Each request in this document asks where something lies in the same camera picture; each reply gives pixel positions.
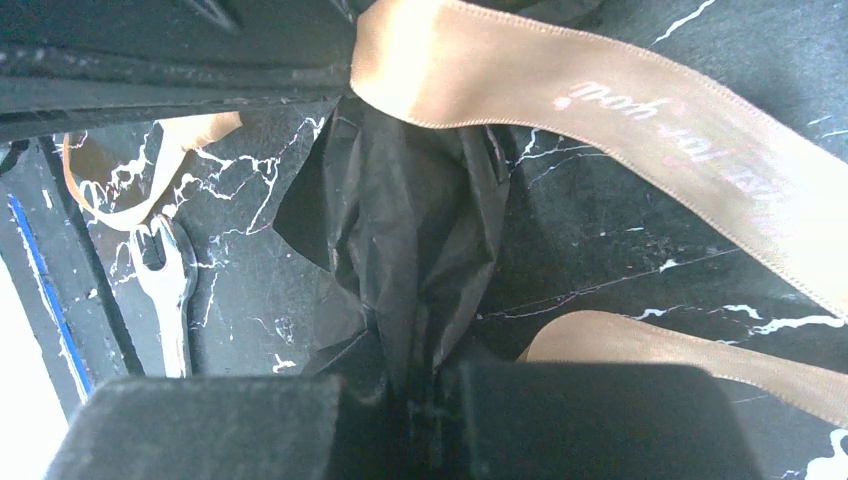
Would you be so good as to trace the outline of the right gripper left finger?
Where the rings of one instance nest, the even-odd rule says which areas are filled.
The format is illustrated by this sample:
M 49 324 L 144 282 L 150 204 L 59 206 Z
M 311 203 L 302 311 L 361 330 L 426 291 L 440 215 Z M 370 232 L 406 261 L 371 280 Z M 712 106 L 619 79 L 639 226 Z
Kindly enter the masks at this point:
M 336 379 L 135 379 L 98 388 L 48 479 L 321 479 L 342 400 Z

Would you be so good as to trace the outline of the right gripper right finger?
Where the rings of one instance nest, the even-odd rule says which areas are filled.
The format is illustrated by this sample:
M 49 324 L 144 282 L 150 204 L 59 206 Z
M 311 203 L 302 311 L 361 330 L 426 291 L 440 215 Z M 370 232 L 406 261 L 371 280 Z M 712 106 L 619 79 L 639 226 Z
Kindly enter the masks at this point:
M 757 479 L 724 392 L 678 365 L 489 363 L 460 370 L 473 479 Z

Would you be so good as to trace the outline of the tan satin ribbon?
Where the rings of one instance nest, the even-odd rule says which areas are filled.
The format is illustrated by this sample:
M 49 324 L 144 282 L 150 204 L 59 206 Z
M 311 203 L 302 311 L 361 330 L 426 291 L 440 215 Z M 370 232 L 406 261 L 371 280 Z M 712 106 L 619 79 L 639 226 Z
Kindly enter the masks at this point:
M 539 128 L 590 144 L 686 206 L 847 322 L 847 164 L 731 90 L 651 51 L 462 1 L 376 1 L 357 20 L 350 86 L 366 103 L 431 129 Z M 132 231 L 185 154 L 241 125 L 235 112 L 162 121 L 148 199 L 95 210 Z M 691 365 L 746 383 L 847 429 L 847 374 L 578 311 L 546 325 L 525 361 Z

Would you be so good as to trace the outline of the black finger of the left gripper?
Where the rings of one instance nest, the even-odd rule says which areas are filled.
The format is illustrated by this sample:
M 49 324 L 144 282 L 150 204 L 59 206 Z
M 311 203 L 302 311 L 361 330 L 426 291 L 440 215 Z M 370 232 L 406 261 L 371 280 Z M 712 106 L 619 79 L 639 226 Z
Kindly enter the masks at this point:
M 5 1 L 1 138 L 340 96 L 360 12 L 357 1 Z

